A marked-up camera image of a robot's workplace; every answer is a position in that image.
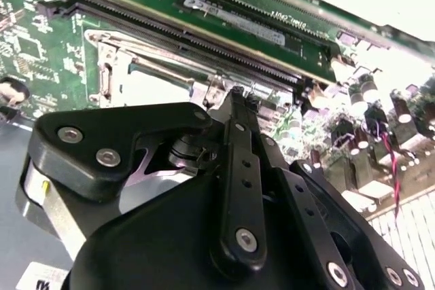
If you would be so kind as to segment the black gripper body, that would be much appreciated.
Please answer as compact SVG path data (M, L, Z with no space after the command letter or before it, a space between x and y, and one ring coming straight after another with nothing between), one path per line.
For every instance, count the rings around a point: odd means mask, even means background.
M255 135L225 164L100 227L66 289L318 289Z

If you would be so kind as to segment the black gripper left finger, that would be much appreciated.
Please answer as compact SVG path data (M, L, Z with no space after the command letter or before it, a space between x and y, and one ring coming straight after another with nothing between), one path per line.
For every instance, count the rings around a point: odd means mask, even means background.
M75 263L97 230L195 177L255 134L249 98L231 90L223 120L193 103L50 113L30 138L23 188Z

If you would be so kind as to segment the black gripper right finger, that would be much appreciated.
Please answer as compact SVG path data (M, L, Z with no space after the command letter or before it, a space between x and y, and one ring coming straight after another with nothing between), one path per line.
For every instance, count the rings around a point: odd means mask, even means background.
M249 98L249 120L266 181L300 236L318 289L423 289L420 276L373 229L321 172L288 164L276 142L260 134L260 101Z

